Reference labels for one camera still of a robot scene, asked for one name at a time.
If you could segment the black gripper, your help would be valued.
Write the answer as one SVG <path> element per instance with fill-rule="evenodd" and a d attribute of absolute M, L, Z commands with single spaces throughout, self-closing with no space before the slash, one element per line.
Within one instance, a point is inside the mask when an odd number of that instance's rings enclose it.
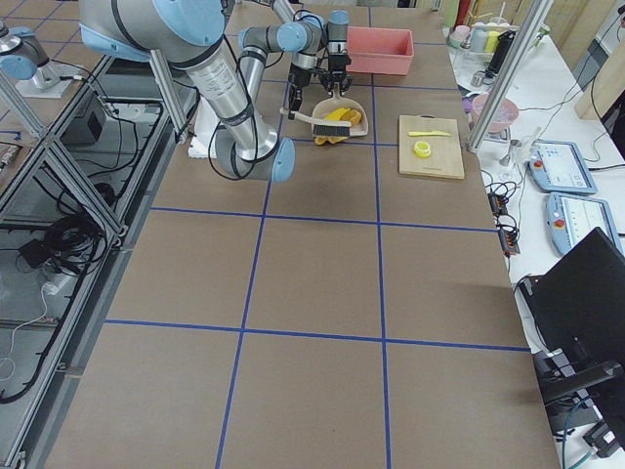
<path fill-rule="evenodd" d="M 326 65 L 319 65 L 319 82 L 327 93 L 333 92 L 333 86 L 341 86 L 341 93 L 345 94 L 351 88 L 353 79 L 347 71 L 352 63 L 346 51 L 330 53 Z"/>
<path fill-rule="evenodd" d="M 303 102 L 303 89 L 308 87 L 313 76 L 313 68 L 301 68 L 291 65 L 288 73 L 288 107 L 289 111 L 299 111 Z"/>

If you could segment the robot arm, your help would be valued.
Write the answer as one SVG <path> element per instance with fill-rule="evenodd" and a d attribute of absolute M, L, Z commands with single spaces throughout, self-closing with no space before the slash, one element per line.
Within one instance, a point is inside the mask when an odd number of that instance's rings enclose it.
<path fill-rule="evenodd" d="M 295 145 L 263 120 L 255 100 L 271 53 L 291 54 L 291 83 L 305 87 L 325 22 L 298 16 L 287 1 L 268 5 L 281 23 L 241 31 L 239 57 L 228 46 L 220 1 L 82 1 L 80 28 L 84 44 L 103 55 L 146 62 L 159 51 L 187 74 L 219 121 L 211 145 L 224 178 L 283 182 Z"/>
<path fill-rule="evenodd" d="M 292 54 L 288 74 L 291 97 L 299 100 L 313 76 L 330 97 L 347 92 L 352 84 L 348 12 L 333 10 L 326 20 L 307 9 L 295 10 L 291 1 L 269 1 L 268 5 L 282 21 L 277 33 L 279 47 Z"/>

